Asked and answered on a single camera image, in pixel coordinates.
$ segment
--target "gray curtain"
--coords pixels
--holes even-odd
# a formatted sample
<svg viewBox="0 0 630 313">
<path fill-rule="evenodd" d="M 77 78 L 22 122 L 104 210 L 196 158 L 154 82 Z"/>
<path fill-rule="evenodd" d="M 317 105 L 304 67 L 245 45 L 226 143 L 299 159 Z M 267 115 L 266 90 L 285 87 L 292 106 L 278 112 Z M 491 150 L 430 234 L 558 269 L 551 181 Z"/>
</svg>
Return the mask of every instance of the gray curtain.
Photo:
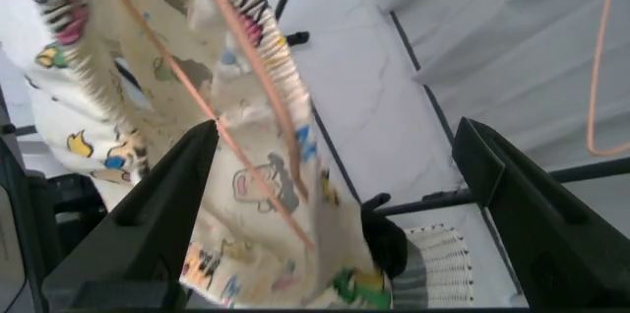
<svg viewBox="0 0 630 313">
<path fill-rule="evenodd" d="M 450 127 L 488 124 L 547 170 L 591 156 L 586 122 L 603 0 L 381 0 L 395 12 Z M 612 0 L 596 144 L 630 142 L 630 0 Z"/>
</svg>

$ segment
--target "orange cord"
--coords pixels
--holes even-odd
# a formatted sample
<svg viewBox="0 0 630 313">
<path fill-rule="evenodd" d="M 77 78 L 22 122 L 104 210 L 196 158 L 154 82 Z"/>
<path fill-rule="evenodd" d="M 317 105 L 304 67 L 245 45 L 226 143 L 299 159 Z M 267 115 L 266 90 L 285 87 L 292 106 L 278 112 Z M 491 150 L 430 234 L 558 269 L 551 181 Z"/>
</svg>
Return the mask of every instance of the orange cord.
<svg viewBox="0 0 630 313">
<path fill-rule="evenodd" d="M 591 98 L 589 100 L 589 119 L 587 123 L 587 149 L 595 156 L 613 156 L 630 150 L 630 143 L 603 151 L 597 150 L 595 147 L 595 110 L 598 99 L 599 64 L 601 63 L 603 37 L 605 36 L 606 25 L 608 24 L 608 12 L 610 11 L 611 1 L 612 0 L 603 1 L 603 9 L 601 10 L 601 18 L 599 19 L 598 42 L 593 58 L 593 74 L 591 77 Z"/>
<path fill-rule="evenodd" d="M 193 99 L 197 101 L 197 103 L 199 104 L 201 109 L 204 111 L 204 113 L 206 113 L 206 115 L 210 117 L 211 119 L 215 120 L 217 124 L 217 130 L 219 131 L 222 138 L 225 140 L 227 145 L 234 151 L 238 159 L 245 165 L 247 170 L 249 170 L 249 172 L 254 177 L 254 180 L 261 187 L 265 195 L 267 195 L 267 198 L 272 202 L 272 204 L 274 205 L 276 210 L 281 214 L 283 219 L 288 223 L 288 225 L 295 232 L 295 234 L 297 234 L 297 236 L 304 242 L 306 247 L 308 247 L 311 250 L 314 249 L 315 244 L 308 238 L 308 236 L 306 235 L 304 230 L 299 226 L 297 221 L 293 219 L 293 217 L 288 213 L 288 211 L 283 206 L 283 204 L 274 195 L 272 190 L 269 188 L 269 186 L 263 179 L 260 172 L 256 170 L 256 168 L 251 163 L 251 161 L 247 159 L 243 151 L 238 147 L 238 145 L 236 145 L 234 140 L 229 135 L 229 132 L 225 129 L 225 126 L 223 125 L 223 123 L 219 119 L 217 119 L 217 116 L 215 115 L 215 113 L 208 106 L 206 101 L 199 95 L 199 93 L 197 92 L 193 84 L 190 82 L 190 79 L 188 78 L 186 73 L 184 73 L 184 71 L 179 67 L 177 62 L 175 62 L 175 60 L 168 53 L 168 51 L 166 51 L 166 48 L 161 44 L 161 42 L 158 40 L 154 32 L 147 25 L 145 20 L 142 18 L 140 12 L 138 12 L 138 10 L 134 7 L 131 0 L 120 0 L 120 1 L 122 2 L 127 12 L 131 15 L 131 17 L 142 28 L 142 30 L 145 31 L 145 33 L 147 34 L 147 37 L 149 38 L 149 41 L 156 47 L 161 57 L 168 63 L 168 65 L 173 70 L 175 75 L 177 75 L 181 83 L 184 85 L 184 87 L 186 87 L 190 95 L 193 96 Z"/>
<path fill-rule="evenodd" d="M 231 3 L 228 0 L 214 1 L 215 5 L 217 5 L 217 7 L 223 13 L 229 29 L 234 34 L 234 37 L 236 37 L 238 44 L 247 57 L 247 60 L 249 60 L 249 63 L 252 65 L 252 69 L 254 70 L 254 72 L 256 72 L 256 75 L 260 79 L 260 82 L 263 85 L 265 92 L 267 93 L 267 97 L 271 102 L 272 109 L 276 113 L 276 117 L 278 118 L 281 129 L 283 130 L 284 139 L 286 141 L 286 144 L 288 145 L 288 161 L 293 182 L 295 183 L 295 187 L 297 188 L 301 199 L 303 201 L 306 201 L 308 199 L 308 190 L 302 182 L 299 171 L 299 164 L 301 159 L 300 149 L 297 141 L 295 140 L 295 127 L 293 126 L 293 122 L 291 121 L 288 110 L 286 109 L 286 106 L 278 95 L 278 92 L 274 88 L 272 78 L 269 73 L 267 73 L 265 64 L 256 52 L 255 47 L 252 45 L 251 41 L 247 37 L 247 33 L 241 25 L 238 15 L 236 14 L 236 12 L 234 12 Z"/>
</svg>

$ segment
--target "black cloth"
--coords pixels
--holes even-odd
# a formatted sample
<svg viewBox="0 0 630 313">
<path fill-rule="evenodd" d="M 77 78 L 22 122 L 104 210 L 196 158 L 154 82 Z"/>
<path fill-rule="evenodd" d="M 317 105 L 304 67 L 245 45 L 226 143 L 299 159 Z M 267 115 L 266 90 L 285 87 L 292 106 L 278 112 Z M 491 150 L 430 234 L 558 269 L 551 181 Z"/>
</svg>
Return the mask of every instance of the black cloth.
<svg viewBox="0 0 630 313">
<path fill-rule="evenodd" d="M 363 237 L 372 259 L 390 279 L 400 275 L 407 266 L 407 236 L 385 216 L 371 210 L 361 211 Z"/>
</svg>

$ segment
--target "cartoon print fabric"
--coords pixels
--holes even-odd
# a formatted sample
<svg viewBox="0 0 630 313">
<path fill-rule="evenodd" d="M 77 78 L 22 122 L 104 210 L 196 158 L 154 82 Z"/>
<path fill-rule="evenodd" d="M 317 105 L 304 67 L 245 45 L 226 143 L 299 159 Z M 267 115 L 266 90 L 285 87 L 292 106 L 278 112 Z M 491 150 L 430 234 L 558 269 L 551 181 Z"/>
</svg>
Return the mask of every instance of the cartoon print fabric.
<svg viewBox="0 0 630 313">
<path fill-rule="evenodd" d="M 27 33 L 3 31 L 2 41 L 36 86 L 37 130 L 69 169 L 93 177 L 111 209 L 112 199 L 206 116 L 118 0 L 25 1 L 17 8 L 28 18 L 13 17 L 6 27 Z M 363 239 L 359 205 L 335 187 L 318 153 L 309 95 L 273 11 L 267 0 L 230 1 L 289 108 L 308 203 L 297 196 L 267 96 L 222 17 L 208 9 L 212 0 L 132 0 L 315 249 L 298 239 L 220 140 L 182 282 L 229 307 L 388 308 L 389 283 Z M 113 65 L 119 57 L 150 107 L 125 93 Z M 112 183 L 125 186 L 114 196 Z"/>
</svg>

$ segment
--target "white sheet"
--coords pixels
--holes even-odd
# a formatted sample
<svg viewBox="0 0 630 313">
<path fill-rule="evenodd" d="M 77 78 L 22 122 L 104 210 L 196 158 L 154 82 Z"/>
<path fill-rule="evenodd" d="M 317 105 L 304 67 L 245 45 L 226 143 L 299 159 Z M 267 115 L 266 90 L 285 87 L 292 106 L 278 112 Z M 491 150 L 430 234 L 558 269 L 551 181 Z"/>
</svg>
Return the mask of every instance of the white sheet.
<svg viewBox="0 0 630 313">
<path fill-rule="evenodd" d="M 449 125 L 488 124 L 547 170 L 612 157 L 586 149 L 603 0 L 381 0 L 394 11 Z M 630 1 L 613 0 L 600 70 L 596 143 L 630 141 Z"/>
</svg>

